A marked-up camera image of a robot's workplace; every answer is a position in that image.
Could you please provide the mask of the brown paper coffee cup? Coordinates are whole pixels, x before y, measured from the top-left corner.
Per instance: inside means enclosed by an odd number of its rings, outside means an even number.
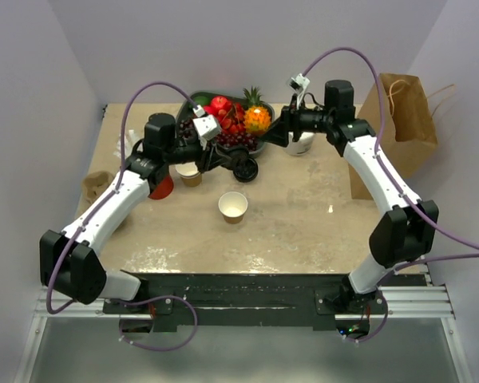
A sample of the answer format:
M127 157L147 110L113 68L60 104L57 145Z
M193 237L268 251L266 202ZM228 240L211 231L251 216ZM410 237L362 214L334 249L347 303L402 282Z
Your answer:
M248 201L242 193L229 191L219 198L218 208L226 223L237 224L243 220Z

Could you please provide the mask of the brown pulp cup carrier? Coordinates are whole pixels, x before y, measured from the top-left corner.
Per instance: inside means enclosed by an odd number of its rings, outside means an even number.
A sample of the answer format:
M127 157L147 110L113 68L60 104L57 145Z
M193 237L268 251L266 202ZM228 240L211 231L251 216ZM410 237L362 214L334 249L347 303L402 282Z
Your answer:
M108 171L89 173L81 182L80 213L86 211L111 185L115 175Z

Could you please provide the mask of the brown paper bag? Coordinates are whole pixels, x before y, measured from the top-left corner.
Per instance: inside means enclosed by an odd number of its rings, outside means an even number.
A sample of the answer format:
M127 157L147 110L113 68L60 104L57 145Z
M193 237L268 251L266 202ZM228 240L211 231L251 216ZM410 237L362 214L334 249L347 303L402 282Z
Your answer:
M381 147L403 179L410 178L432 156L438 146L433 116L454 95L450 84L425 94L416 76L381 73L382 94L371 88L358 118L369 122L382 137Z

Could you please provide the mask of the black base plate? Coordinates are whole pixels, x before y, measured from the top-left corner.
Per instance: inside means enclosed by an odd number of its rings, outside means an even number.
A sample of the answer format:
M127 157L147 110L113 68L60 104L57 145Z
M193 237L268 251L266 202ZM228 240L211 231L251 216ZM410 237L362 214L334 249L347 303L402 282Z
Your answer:
M388 314L380 289L356 295L344 274L150 274L132 273L140 284L132 298L104 290L103 276L57 277L54 289L82 304L104 300L105 314L152 319L156 332L178 326L310 327L351 334L351 325L336 321L340 314L353 318Z

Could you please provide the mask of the black coffee cup lid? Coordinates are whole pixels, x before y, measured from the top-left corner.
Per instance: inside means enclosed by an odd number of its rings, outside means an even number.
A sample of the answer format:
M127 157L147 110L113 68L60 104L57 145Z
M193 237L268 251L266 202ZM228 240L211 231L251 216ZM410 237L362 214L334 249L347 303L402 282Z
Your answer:
M258 168L258 164L247 153L241 152L235 154L232 160L232 168L239 172L242 169Z

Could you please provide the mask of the dark grape bunch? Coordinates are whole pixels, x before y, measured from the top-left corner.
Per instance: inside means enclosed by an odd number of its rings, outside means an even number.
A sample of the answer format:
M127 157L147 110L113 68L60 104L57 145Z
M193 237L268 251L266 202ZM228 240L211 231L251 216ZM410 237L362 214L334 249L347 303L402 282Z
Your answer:
M186 144L198 142L196 128L192 118L182 120L178 123L179 138ZM233 124L229 129L222 130L216 137L218 144L225 148L232 148L235 146L245 147L249 152L254 152L258 149L259 141L251 133L246 132L241 124Z

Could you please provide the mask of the stacked brown paper cups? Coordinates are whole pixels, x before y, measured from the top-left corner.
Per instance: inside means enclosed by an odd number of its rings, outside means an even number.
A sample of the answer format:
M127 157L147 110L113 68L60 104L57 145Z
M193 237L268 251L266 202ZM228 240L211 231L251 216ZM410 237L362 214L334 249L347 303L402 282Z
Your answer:
M194 163L177 164L175 169L186 187L194 188L202 183L202 174Z

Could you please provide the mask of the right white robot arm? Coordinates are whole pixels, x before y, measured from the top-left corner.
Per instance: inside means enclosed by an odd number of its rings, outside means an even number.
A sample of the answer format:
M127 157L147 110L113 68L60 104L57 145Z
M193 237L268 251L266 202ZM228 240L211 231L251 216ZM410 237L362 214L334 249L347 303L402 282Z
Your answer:
M338 312L356 314L374 298L380 281L397 265L430 252L438 207L433 201L422 200L403 182L376 145L372 127L356 118L354 88L349 81L328 81L324 104L314 109L303 102L308 83L303 75L289 80L294 92L291 102L261 139L286 147L305 132L325 134L358 173L376 203L381 219L369 237L370 253L342 279L337 295L328 301Z

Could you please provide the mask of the green lime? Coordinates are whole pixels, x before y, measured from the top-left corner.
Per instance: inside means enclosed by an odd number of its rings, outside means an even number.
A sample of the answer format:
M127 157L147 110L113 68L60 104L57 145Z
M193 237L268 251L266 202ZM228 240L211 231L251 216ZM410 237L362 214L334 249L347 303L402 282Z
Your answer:
M205 94L198 94L192 98L197 105L201 105L202 107L210 105L211 98Z

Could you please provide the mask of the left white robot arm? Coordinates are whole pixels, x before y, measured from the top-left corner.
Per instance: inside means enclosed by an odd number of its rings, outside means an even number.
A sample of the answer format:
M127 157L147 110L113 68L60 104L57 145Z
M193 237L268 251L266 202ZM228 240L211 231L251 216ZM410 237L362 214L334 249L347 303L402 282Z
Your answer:
M103 194L61 231L48 230L40 239L40 272L48 294L59 292L72 302L90 304L99 298L121 300L132 313L144 311L149 293L138 277L106 271L99 254L133 208L146 200L176 164L193 163L199 173L223 167L233 172L247 163L248 151L224 148L211 115L194 119L195 139L187 143L174 116L152 114L144 127L142 149L121 161L121 170Z

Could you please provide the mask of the red apple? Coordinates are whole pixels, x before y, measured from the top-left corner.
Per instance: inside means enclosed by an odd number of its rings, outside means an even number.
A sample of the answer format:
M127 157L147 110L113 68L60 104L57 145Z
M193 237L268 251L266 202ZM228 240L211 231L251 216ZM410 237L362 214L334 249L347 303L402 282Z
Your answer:
M214 117L218 116L218 111L211 105L204 106L203 110L210 116L214 116Z
M217 112L224 110L226 113L231 109L232 102L224 96L215 96L210 104Z

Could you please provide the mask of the red plastic cup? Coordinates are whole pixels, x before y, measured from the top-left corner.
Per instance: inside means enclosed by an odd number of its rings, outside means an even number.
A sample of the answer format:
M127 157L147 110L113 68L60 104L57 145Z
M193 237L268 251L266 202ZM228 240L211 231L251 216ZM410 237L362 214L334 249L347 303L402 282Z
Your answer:
M167 175L151 192L150 199L160 200L168 197L174 188L173 179L170 175Z

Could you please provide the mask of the stacked black lids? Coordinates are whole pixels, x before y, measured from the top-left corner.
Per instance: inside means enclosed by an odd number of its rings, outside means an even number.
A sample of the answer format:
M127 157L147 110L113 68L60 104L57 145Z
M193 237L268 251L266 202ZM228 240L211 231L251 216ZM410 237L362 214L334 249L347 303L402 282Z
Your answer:
M252 182L259 174L259 165L254 159L249 158L243 163L237 164L232 172L234 177L240 183L249 183Z

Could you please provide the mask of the aluminium rail frame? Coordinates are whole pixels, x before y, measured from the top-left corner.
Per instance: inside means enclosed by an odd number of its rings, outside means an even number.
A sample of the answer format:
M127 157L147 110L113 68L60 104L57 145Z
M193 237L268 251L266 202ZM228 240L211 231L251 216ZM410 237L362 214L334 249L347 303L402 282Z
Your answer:
M104 300L58 315L39 301L18 382L470 382L444 286L427 271L380 288L388 314L310 327L178 326L105 314Z

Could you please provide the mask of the dark green fruit tray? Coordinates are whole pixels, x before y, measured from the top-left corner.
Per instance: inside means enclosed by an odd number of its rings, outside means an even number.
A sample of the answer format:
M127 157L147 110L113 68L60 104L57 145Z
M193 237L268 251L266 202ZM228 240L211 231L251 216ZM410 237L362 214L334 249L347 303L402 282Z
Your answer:
M271 114L271 122L274 120L275 112L274 109L265 101L262 100L262 95L259 92L259 89L257 87L252 87L251 89L245 89L243 91L242 96L231 96L228 94L222 94L222 93L217 93L217 92L212 92L212 91L196 91L191 95L191 98L198 94L205 94L209 96L212 100L213 97L215 96L224 96L228 98L232 104L239 103L243 106L244 111L246 112L251 106L257 106L261 105L265 107L269 113ZM266 148L267 144L264 143L259 139L260 136L255 136L255 138L258 139L259 141L259 146L258 149L254 152L250 152L250 155L254 158L257 156L260 156L260 154L263 152L263 150Z

